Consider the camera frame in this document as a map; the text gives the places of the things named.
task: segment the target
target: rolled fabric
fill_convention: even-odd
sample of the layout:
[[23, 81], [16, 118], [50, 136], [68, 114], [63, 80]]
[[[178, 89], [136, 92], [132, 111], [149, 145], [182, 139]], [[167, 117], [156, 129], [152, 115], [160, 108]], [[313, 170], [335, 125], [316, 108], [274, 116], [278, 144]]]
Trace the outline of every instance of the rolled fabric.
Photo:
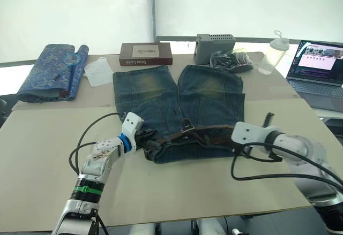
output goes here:
[[47, 45], [17, 93], [24, 102], [74, 100], [87, 60], [89, 48], [77, 53], [67, 44]]

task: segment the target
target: water bottle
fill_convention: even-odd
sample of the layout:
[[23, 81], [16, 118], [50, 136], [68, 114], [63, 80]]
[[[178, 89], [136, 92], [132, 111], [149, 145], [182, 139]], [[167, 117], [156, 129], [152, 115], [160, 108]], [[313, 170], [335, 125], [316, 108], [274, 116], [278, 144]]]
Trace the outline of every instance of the water bottle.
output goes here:
[[280, 38], [271, 41], [267, 54], [262, 59], [262, 62], [258, 64], [258, 71], [262, 74], [271, 74], [289, 49], [289, 39], [283, 38], [281, 31], [275, 31], [274, 33]]

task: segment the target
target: bottle cap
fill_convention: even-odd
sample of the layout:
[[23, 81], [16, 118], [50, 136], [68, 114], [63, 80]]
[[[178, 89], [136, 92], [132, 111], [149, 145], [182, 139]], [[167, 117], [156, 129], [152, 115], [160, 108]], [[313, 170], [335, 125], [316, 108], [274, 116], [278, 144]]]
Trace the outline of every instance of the bottle cap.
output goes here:
[[281, 31], [274, 31], [274, 33], [279, 36], [279, 39], [272, 40], [270, 47], [280, 51], [287, 51], [289, 49], [289, 39], [282, 37]]

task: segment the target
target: jeans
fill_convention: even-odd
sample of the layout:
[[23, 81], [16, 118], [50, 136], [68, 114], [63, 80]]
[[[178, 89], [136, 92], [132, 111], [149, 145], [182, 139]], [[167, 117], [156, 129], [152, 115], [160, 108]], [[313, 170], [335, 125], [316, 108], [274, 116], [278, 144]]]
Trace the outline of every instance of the jeans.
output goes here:
[[[156, 129], [155, 139], [180, 132], [183, 118], [188, 118], [195, 127], [244, 121], [242, 79], [223, 70], [188, 65], [182, 71], [177, 86], [168, 67], [158, 66], [116, 72], [113, 83], [117, 110], [134, 112], [143, 118], [141, 129]], [[208, 135], [225, 134], [218, 129]], [[176, 141], [168, 147], [161, 147], [150, 159], [166, 163], [226, 156], [233, 156], [227, 146], [202, 147], [196, 141]]]

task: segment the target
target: white curtain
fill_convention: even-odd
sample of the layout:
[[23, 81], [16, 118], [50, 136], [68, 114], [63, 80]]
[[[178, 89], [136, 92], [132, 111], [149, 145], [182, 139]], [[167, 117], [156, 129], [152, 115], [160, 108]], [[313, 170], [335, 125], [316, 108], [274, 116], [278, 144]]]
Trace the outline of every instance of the white curtain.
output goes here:
[[156, 0], [156, 33], [343, 42], [343, 0]]
[[0, 0], [0, 63], [37, 59], [50, 43], [118, 54], [151, 41], [151, 0]]

